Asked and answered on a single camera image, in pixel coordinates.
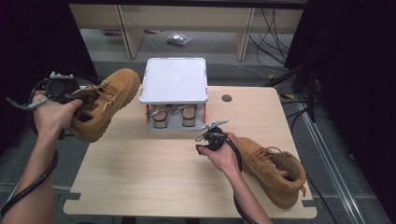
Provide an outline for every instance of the gray floor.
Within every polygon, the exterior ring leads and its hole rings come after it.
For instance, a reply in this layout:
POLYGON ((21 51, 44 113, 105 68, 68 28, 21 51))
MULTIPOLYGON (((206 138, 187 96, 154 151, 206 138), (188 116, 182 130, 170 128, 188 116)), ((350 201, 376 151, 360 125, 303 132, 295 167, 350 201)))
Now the gray floor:
MULTIPOLYGON (((232 34, 180 32, 192 37, 190 44, 184 47, 177 47, 166 42, 168 35, 173 32, 146 34, 136 58, 129 60, 121 37, 105 36, 99 30, 82 30, 81 33, 100 77, 106 77, 122 67, 133 68, 141 75, 145 69, 145 62, 152 57, 203 57, 207 63, 209 85, 262 86, 269 81, 270 75, 279 77, 284 73, 281 71, 284 68, 276 60, 262 52, 257 54, 257 48, 251 41, 248 44, 246 59, 243 62, 238 62, 232 34)), ((252 38, 260 43, 258 34, 253 34, 252 38)), ((279 38, 286 46, 289 46, 292 35, 280 35, 279 38)), ((268 39, 268 42, 272 45, 275 44, 271 39, 268 39)), ((278 50, 266 45, 262 45, 262 47, 271 51, 278 59, 282 59, 278 50)), ((291 83, 292 78, 277 85, 276 89, 279 94, 291 94, 291 83)), ((290 101, 290 99, 281 99, 283 103, 290 101)), ((285 116, 301 109, 297 104, 283 104, 283 108, 285 116)), ((390 223, 358 165, 347 158, 347 147, 332 124, 326 108, 323 105, 318 105, 315 108, 315 113, 319 133, 330 152, 333 166, 339 171, 346 190, 351 193, 353 202, 356 203, 356 207, 361 213, 361 223, 390 223)), ((290 125, 293 119, 294 117, 288 119, 290 125)), ((337 223, 359 223, 353 220, 353 216, 348 213, 347 204, 343 202, 343 197, 336 187, 339 183, 332 180, 324 163, 325 159, 320 154, 318 143, 314 141, 310 129, 307 128, 308 123, 303 117, 299 117, 291 131, 302 164, 311 179, 308 184, 316 202, 318 215, 313 219, 274 219, 274 222, 334 223, 332 214, 337 223)), ((0 158, 0 170, 2 171, 0 173, 0 203, 7 199, 13 185, 21 176, 24 164, 35 142, 35 136, 26 126, 17 140, 19 144, 11 147, 0 158)), ((87 148, 88 144, 82 143, 74 137, 68 137, 59 142, 60 161, 54 172, 54 223, 121 223, 122 217, 71 216, 63 212, 65 195, 73 185, 87 148)))

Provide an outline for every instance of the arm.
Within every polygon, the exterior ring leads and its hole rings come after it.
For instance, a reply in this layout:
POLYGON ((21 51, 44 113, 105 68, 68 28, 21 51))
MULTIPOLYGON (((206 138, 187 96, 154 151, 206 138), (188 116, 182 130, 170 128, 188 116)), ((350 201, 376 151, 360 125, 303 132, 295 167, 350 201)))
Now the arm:
MULTIPOLYGON (((234 143, 237 142, 237 137, 233 133, 226 134, 234 143)), ((213 162, 218 170, 225 174, 233 187, 236 200, 246 215, 256 223, 272 223, 245 178, 239 172, 238 162, 233 149, 226 143, 218 151, 211 151, 206 147, 199 147, 198 149, 213 162)))
MULTIPOLYGON (((34 101, 43 96, 42 93, 37 94, 34 101)), ((66 105, 48 100, 35 110, 34 118, 38 135, 16 193, 29 187, 50 167, 60 131, 70 124, 73 113, 81 105, 80 100, 66 105)), ((2 223, 51 223, 52 181, 51 174, 40 186, 14 204, 4 216, 2 223)))

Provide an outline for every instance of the white box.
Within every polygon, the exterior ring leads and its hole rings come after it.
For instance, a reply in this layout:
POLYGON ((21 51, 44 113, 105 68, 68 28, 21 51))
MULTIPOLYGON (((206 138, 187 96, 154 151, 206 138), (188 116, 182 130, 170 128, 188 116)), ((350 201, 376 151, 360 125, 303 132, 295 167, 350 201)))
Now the white box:
POLYGON ((154 128, 152 117, 148 117, 148 128, 152 131, 201 131, 205 124, 207 102, 206 64, 203 58, 151 58, 148 60, 140 92, 140 103, 153 105, 196 104, 195 126, 184 127, 181 113, 167 112, 167 127, 154 128))

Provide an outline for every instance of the white tray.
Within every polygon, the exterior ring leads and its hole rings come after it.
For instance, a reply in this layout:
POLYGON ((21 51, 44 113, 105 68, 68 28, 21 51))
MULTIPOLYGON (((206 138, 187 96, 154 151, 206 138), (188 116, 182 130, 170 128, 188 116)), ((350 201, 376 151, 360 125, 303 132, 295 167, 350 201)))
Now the white tray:
POLYGON ((207 99, 205 59, 148 60, 139 97, 142 104, 204 104, 207 99))

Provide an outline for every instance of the cabinet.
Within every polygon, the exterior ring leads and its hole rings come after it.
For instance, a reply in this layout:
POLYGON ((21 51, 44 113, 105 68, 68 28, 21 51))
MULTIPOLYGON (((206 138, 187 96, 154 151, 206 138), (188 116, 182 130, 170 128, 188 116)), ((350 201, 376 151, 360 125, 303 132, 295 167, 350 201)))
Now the cabinet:
MULTIPOLYGON (((80 29, 117 29, 128 58, 139 50, 145 30, 232 33, 238 61, 244 61, 249 33, 264 33, 272 9, 251 7, 159 7, 125 5, 69 5, 80 29)), ((278 34, 294 34, 300 9, 277 9, 278 34)))

